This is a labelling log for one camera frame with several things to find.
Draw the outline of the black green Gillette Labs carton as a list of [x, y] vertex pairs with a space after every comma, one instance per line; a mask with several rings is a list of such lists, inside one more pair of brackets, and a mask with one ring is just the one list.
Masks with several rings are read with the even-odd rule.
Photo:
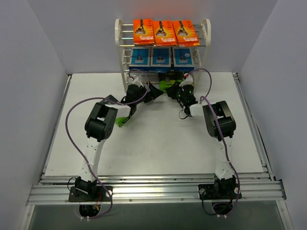
[[176, 81], [176, 75], [174, 72], [158, 73], [158, 77], [159, 77], [159, 88], [163, 92], [166, 92], [166, 89], [171, 87]]

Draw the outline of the grey Harry's box blue razor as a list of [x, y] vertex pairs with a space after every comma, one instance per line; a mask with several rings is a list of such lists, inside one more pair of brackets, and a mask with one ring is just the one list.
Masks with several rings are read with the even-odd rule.
[[189, 72], [194, 70], [194, 60], [190, 48], [174, 47], [172, 49], [174, 71]]

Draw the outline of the Harry's blade cartridge pack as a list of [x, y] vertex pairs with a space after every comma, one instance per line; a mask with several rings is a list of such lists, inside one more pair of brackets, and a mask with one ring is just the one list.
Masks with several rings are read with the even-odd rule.
[[155, 72], [168, 72], [171, 70], [171, 48], [151, 48], [150, 70]]

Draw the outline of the orange Gillette Fusion5 razor box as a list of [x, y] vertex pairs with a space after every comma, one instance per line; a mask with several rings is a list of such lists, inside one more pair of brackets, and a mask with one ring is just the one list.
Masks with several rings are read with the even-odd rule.
[[179, 47], [199, 46], [199, 38], [191, 20], [172, 21]]

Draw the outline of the small orange Gillette razor box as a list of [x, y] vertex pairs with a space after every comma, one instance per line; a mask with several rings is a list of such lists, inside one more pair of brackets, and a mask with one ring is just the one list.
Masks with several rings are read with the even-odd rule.
[[154, 28], [152, 19], [133, 20], [133, 43], [134, 45], [147, 46], [155, 44]]

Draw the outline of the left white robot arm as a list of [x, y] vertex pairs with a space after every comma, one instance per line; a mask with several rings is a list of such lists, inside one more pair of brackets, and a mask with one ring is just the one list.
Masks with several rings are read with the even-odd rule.
[[149, 103], [163, 93], [150, 82], [146, 86], [133, 83], [127, 87], [126, 95], [120, 101], [110, 94], [94, 105], [84, 125], [87, 143], [82, 169], [75, 180], [77, 196], [93, 201], [101, 193], [96, 179], [100, 155], [116, 120], [123, 119], [121, 123], [126, 123], [136, 112], [139, 103]]

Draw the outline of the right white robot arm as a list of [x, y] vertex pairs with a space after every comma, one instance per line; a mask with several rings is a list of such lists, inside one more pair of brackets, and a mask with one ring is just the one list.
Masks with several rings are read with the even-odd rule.
[[214, 184], [201, 195], [205, 199], [239, 199], [240, 183], [231, 162], [231, 146], [236, 130], [235, 119], [226, 101], [211, 104], [204, 96], [198, 102], [194, 86], [176, 81], [166, 89], [167, 96], [177, 100], [187, 117], [203, 117], [206, 130], [215, 142]]

